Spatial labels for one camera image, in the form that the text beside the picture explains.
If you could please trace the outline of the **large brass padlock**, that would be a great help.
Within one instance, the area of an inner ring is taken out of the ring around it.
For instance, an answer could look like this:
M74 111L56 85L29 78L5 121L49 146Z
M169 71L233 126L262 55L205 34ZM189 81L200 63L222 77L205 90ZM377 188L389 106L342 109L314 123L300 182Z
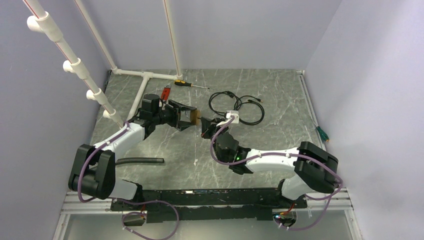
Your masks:
M201 112L196 110L191 110L189 114L190 123L194 126L198 126L201 123Z

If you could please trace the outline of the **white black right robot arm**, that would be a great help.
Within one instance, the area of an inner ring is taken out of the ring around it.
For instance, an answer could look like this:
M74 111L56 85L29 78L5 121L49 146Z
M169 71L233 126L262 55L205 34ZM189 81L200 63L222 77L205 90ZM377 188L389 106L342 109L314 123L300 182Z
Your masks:
M204 139L209 139L209 151L214 161L228 166L239 175L257 172L281 171L293 173L283 179L277 193L276 203L289 207L295 200L313 191L325 194L329 199L343 187L343 180L337 174L339 161L332 154L317 145L303 141L298 147L284 150L258 150L242 147L228 132L234 116L227 119L200 118Z

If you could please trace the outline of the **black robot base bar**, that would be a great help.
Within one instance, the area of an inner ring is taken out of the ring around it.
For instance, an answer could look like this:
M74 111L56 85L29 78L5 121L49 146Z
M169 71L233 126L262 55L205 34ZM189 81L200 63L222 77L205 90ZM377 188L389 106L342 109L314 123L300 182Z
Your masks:
M305 209L307 200L300 196L286 200L276 188L142 190L140 205L112 202L113 212L146 211L147 223L165 221L255 219L271 221L278 210Z

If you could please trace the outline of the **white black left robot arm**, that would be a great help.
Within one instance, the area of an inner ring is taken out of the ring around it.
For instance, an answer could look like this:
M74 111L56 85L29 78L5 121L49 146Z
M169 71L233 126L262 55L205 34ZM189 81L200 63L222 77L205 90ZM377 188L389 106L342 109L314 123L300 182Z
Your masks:
M164 102L158 95L148 94L141 106L123 127L94 145L82 144L76 151L68 187L79 201L124 199L131 210L144 203L142 186L117 177L116 162L133 146L148 138L159 125L183 131L199 124L199 110L174 100Z

